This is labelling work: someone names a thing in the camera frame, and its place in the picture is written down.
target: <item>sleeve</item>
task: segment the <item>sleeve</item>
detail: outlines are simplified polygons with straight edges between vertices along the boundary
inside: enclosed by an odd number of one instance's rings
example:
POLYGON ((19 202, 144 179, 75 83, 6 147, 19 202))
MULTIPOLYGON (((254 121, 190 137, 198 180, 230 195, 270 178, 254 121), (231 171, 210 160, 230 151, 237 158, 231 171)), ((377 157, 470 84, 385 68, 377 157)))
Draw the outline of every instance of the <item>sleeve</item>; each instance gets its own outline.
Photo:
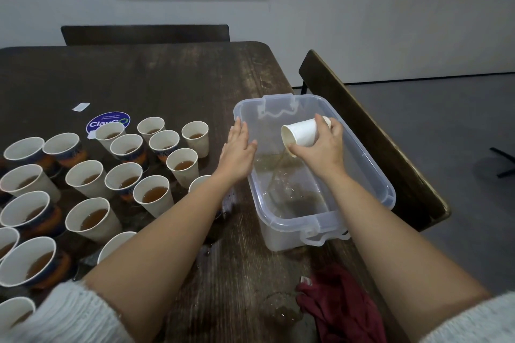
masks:
POLYGON ((133 343, 118 315, 81 283, 56 286, 37 311, 0 337, 1 343, 133 343))
POLYGON ((421 343, 515 342, 515 292, 485 301, 447 320, 421 343))

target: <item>clear plastic bin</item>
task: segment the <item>clear plastic bin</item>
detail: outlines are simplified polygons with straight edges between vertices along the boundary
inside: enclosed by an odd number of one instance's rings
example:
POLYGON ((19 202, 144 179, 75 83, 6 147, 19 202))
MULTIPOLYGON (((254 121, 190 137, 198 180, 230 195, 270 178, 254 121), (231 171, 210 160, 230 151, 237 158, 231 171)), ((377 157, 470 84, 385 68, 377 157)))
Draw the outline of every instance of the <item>clear plastic bin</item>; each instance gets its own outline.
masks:
POLYGON ((388 209, 395 190, 364 146, 324 98, 316 95, 265 95, 246 99, 234 108, 249 126, 250 141, 258 141, 249 176, 261 233, 271 251, 304 244, 321 246, 326 240, 350 238, 338 206, 325 184, 300 158, 284 153, 281 126, 314 118, 334 117, 344 125, 347 173, 388 209))

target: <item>hand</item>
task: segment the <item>hand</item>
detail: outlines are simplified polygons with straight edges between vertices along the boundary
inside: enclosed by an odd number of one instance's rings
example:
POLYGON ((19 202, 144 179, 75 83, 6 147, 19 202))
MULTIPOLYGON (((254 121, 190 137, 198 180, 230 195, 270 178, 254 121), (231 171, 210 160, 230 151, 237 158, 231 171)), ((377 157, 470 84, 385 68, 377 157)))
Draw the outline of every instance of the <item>hand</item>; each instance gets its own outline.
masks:
POLYGON ((297 144, 290 144, 288 149, 304 160, 307 166, 325 183, 335 175, 345 175, 344 167, 344 127, 334 118, 331 118, 331 129, 327 126, 321 115, 315 114, 318 129, 318 140, 312 147, 306 148, 297 144))
POLYGON ((223 145, 220 162, 215 173, 228 180, 233 185, 246 178, 252 171, 254 155, 258 149, 256 140, 249 142, 249 129, 246 122, 241 123, 236 118, 231 126, 227 142, 223 145))

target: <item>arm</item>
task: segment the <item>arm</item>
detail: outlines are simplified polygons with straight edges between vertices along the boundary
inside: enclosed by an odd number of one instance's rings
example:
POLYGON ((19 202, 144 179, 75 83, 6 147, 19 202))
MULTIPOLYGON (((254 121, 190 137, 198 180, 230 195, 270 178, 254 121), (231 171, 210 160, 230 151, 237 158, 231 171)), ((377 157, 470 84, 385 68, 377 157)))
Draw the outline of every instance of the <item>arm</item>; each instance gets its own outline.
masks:
POLYGON ((488 299, 479 282, 346 174, 343 126, 333 118, 330 130, 319 115, 315 118, 320 136, 315 145, 290 150, 328 185, 360 255, 410 340, 418 341, 488 299))
POLYGON ((214 174, 85 276, 136 341, 158 333, 223 197, 252 170, 257 142, 248 138, 247 124, 238 119, 214 174))

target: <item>person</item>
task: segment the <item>person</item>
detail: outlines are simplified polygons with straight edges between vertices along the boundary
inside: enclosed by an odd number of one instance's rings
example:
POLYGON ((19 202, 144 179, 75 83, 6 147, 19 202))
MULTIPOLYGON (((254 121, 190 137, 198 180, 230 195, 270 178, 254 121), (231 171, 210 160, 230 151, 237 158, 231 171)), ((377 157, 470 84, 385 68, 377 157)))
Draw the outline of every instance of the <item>person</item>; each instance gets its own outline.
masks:
MULTIPOLYGON (((331 190, 377 287, 413 342, 515 341, 515 294, 492 299, 473 277, 345 172, 343 126, 315 116, 313 147, 291 145, 331 190)), ((252 170, 257 142, 236 120, 218 168, 197 190, 93 268, 58 285, 1 342, 144 342, 188 274, 224 195, 252 170)))

